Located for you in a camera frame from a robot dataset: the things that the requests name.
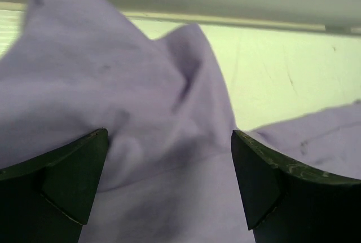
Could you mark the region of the purple t shirt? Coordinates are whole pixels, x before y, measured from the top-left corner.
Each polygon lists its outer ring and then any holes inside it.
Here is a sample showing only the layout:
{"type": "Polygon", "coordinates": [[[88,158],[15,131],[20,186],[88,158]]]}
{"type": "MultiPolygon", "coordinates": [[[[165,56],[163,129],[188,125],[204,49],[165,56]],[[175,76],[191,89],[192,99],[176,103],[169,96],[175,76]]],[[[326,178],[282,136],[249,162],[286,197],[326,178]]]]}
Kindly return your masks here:
{"type": "Polygon", "coordinates": [[[147,37],[107,0],[29,0],[1,58],[1,169],[95,130],[109,147],[78,242],[256,242],[240,130],[360,180],[360,40],[187,24],[147,37]]]}

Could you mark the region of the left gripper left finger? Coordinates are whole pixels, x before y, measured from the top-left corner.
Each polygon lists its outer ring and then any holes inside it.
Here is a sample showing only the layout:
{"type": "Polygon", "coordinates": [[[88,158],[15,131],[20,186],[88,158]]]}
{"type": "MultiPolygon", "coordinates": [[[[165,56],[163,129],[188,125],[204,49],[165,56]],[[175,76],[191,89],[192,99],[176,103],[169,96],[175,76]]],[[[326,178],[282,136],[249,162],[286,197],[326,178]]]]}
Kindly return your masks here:
{"type": "Polygon", "coordinates": [[[98,129],[1,169],[1,242],[78,242],[108,147],[108,131],[98,129]]]}

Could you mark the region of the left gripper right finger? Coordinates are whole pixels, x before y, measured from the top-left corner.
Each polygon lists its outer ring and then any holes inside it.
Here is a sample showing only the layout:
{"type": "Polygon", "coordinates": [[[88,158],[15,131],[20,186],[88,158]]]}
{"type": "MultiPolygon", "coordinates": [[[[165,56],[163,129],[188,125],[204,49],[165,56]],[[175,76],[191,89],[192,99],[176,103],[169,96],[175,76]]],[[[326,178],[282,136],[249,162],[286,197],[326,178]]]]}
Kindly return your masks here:
{"type": "Polygon", "coordinates": [[[360,180],[308,166],[240,130],[231,151],[256,242],[360,241],[360,180]]]}

